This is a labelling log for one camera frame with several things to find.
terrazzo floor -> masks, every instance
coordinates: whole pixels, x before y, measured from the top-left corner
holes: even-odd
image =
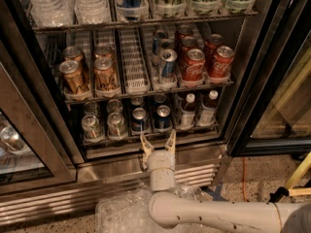
[[[269,194],[285,184],[300,162],[293,160],[289,155],[275,155],[245,158],[245,196],[250,202],[267,202]],[[228,168],[223,183],[210,187],[210,193],[204,193],[207,200],[225,199],[241,202],[243,197],[243,158],[234,158]],[[311,179],[309,171],[300,181],[304,185]],[[310,201],[310,196],[286,198],[283,202],[298,203]],[[64,216],[55,216],[46,219],[29,221],[0,227],[0,232],[7,233],[91,233],[96,232],[95,211],[86,211]],[[165,230],[163,232],[180,232]],[[194,225],[188,232],[224,233],[224,231]]]

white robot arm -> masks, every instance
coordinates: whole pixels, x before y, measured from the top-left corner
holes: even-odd
[[[165,150],[154,150],[141,136],[145,165],[150,172],[149,215],[164,228],[199,223],[227,232],[310,233],[311,204],[191,201],[174,194],[175,142],[172,131]]]

bottle cap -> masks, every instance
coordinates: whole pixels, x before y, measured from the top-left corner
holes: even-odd
[[[189,94],[187,95],[187,97],[186,97],[186,101],[187,101],[188,103],[193,103],[193,102],[194,102],[194,99],[195,99],[195,95],[192,94],[192,93],[189,93]]]
[[[210,99],[215,100],[218,97],[218,92],[216,90],[211,90],[208,96]]]

refrigerator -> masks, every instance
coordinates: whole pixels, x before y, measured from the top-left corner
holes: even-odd
[[[234,157],[310,150],[310,0],[253,0],[244,12],[183,11],[170,18],[156,17],[153,0],[146,0],[147,13],[134,21],[120,19],[116,0],[107,1],[111,21],[79,23],[76,12],[72,25],[47,27],[38,26],[29,0],[0,0],[0,126],[15,139],[0,143],[0,225],[94,209],[102,198],[148,184],[141,131],[162,150],[176,130],[175,177],[189,186],[219,184]],[[174,39],[181,24],[190,25],[202,50],[211,34],[224,37],[234,50],[228,79],[211,83],[204,74],[195,86],[185,85],[177,72],[171,86],[161,85],[153,34],[161,29]],[[95,81],[93,53],[101,43],[115,51],[119,85],[112,93]],[[72,46],[83,50],[88,67],[83,100],[70,95],[60,73]],[[210,90],[219,94],[211,123],[199,125],[197,113],[193,125],[181,127],[178,95],[198,99]],[[167,130],[156,127],[153,111],[162,94],[171,111]],[[141,98],[148,126],[137,133],[131,100]],[[115,99],[125,128],[118,137],[108,125],[107,106]],[[100,114],[95,138],[82,127],[87,102],[96,102]]]

clear plastic wrap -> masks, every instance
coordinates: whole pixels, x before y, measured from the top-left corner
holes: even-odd
[[[198,187],[179,185],[177,194],[190,200],[204,200],[204,192]],[[143,187],[122,196],[98,203],[96,207],[97,233],[189,233],[209,232],[203,225],[180,224],[173,229],[157,225],[148,214],[148,202],[152,193]]]

